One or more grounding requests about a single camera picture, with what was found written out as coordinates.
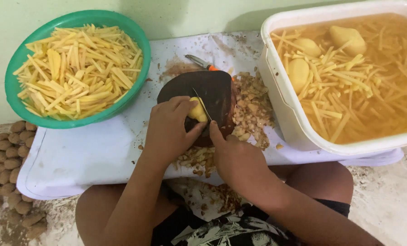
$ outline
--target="hand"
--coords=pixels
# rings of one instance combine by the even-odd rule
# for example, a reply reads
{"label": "hand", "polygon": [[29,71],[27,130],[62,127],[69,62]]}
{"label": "hand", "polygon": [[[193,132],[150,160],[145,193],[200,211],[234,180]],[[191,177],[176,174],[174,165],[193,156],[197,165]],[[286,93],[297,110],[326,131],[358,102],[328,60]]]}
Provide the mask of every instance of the hand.
{"label": "hand", "polygon": [[224,140],[215,121],[210,124],[210,137],[216,147],[214,164],[218,174],[246,199],[252,201],[257,189],[265,187],[268,178],[276,177],[268,169],[260,148],[240,141],[234,135],[228,135]]}
{"label": "hand", "polygon": [[206,122],[201,122],[185,132],[185,117],[197,104],[197,101],[190,102],[188,96],[178,96],[153,107],[141,155],[149,162],[155,162],[157,167],[166,169],[190,148],[206,126]]}

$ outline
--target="white plastic container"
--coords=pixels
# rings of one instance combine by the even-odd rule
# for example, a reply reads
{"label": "white plastic container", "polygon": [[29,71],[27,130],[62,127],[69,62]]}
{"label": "white plastic container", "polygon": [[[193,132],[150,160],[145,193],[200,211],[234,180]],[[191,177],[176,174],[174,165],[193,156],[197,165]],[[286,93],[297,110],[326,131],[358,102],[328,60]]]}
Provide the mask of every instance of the white plastic container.
{"label": "white plastic container", "polygon": [[293,10],[274,14],[264,21],[261,37],[265,45],[258,67],[268,87],[285,141],[291,147],[302,151],[324,149],[335,154],[353,155],[407,146],[407,133],[350,144],[333,144],[319,136],[308,122],[270,37],[275,29],[381,13],[407,17],[407,1],[367,1]]}

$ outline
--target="white tablecloth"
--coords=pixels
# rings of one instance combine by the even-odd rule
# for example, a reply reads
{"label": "white tablecloth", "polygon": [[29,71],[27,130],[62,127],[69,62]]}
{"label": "white tablecloth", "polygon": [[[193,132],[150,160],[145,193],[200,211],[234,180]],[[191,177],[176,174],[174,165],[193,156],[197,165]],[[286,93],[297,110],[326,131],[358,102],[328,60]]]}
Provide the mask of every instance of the white tablecloth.
{"label": "white tablecloth", "polygon": [[[21,168],[17,188],[25,195],[48,200],[82,193],[93,184],[127,182],[144,145],[151,108],[163,85],[172,77],[197,66],[185,54],[194,54],[232,74],[254,73],[263,47],[258,31],[206,34],[151,41],[152,62],[145,85],[134,103],[110,120],[67,130],[40,127],[29,156]],[[279,127],[265,128],[270,147],[264,151],[269,165],[340,161],[344,165],[386,165],[403,157],[401,149],[356,156],[326,151],[298,151],[284,141]],[[277,150],[280,143],[284,148]],[[192,169],[172,166],[164,178],[194,177],[214,185],[222,183],[213,173],[209,179]]]}

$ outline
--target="person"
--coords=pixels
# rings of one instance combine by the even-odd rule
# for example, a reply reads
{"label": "person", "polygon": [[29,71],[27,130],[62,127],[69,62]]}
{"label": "person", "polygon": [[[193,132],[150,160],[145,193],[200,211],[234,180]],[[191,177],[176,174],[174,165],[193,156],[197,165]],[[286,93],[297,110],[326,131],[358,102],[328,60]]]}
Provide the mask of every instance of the person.
{"label": "person", "polygon": [[[254,205],[206,222],[171,203],[159,192],[163,175],[206,126],[185,132],[185,117],[196,103],[180,96],[154,106],[144,150],[127,184],[95,185],[81,195],[76,225],[86,246],[382,245],[347,219],[353,180],[344,166],[269,168],[261,149],[233,135],[224,139],[214,121],[210,137],[217,172]],[[267,223],[269,217],[279,226]]]}

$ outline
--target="green bowl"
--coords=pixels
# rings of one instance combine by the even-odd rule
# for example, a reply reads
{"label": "green bowl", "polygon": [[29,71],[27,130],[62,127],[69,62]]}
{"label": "green bowl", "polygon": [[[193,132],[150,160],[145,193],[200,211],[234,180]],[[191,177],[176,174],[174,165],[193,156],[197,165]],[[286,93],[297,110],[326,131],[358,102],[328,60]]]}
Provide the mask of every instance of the green bowl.
{"label": "green bowl", "polygon": [[[20,98],[17,97],[17,94],[21,91],[21,88],[20,83],[16,79],[17,76],[13,75],[13,72],[27,60],[27,54],[33,54],[32,51],[28,50],[25,47],[25,44],[50,37],[50,34],[52,31],[54,31],[55,27],[74,28],[82,27],[84,24],[94,24],[95,26],[118,26],[121,30],[123,30],[137,42],[143,53],[143,66],[141,68],[141,72],[139,77],[137,78],[137,81],[131,87],[130,91],[126,93],[126,95],[117,103],[115,103],[108,109],[85,119],[59,121],[50,117],[38,117],[35,114],[32,114],[25,108]],[[149,40],[147,39],[144,31],[140,28],[140,26],[130,18],[122,14],[107,10],[84,10],[66,14],[52,21],[49,21],[45,25],[38,28],[31,35],[29,35],[29,37],[27,37],[15,51],[10,60],[10,63],[8,64],[5,74],[6,100],[16,114],[18,114],[24,120],[31,122],[37,126],[52,129],[68,129],[101,122],[104,120],[108,120],[116,116],[117,114],[120,114],[124,109],[128,107],[129,104],[132,103],[132,99],[136,97],[144,84],[147,73],[149,71],[150,60],[151,49]]]}

